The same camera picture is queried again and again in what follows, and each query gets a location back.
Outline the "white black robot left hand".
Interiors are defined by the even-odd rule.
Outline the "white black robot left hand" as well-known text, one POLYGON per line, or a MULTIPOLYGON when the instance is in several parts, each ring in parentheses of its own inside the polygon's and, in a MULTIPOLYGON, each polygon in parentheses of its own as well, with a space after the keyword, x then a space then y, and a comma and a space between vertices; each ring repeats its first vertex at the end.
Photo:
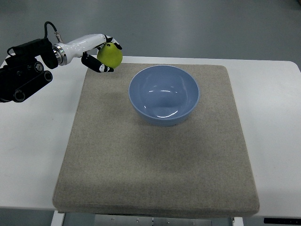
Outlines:
POLYGON ((106 45, 112 45, 122 50, 120 44, 111 36, 104 34, 89 34, 68 43, 59 42, 53 46, 53 52, 60 66, 69 64, 73 58, 81 58, 83 65, 97 73, 113 72, 113 67, 99 61, 87 52, 92 49, 103 49, 106 45))

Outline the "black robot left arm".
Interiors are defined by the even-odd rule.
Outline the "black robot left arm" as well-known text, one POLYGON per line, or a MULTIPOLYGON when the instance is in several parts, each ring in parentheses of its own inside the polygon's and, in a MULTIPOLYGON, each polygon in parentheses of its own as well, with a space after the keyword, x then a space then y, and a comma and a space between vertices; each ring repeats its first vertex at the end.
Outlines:
POLYGON ((58 60, 48 38, 36 39, 11 47, 14 55, 5 59, 0 69, 0 101, 20 103, 49 84, 52 73, 44 69, 58 67, 58 60))

